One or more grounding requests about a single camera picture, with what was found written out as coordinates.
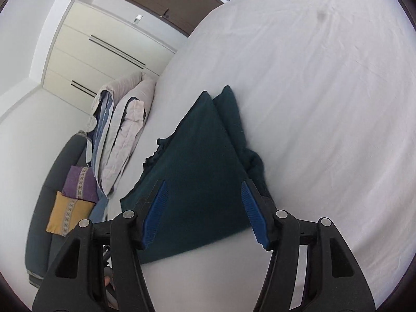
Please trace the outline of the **person's left hand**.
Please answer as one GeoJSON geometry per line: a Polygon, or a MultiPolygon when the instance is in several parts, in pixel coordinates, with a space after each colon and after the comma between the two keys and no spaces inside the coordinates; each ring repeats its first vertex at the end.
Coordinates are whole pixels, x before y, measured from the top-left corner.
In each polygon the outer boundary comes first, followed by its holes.
{"type": "Polygon", "coordinates": [[[104,286],[107,291],[114,291],[113,281],[111,276],[105,275],[104,276],[104,286]]]}

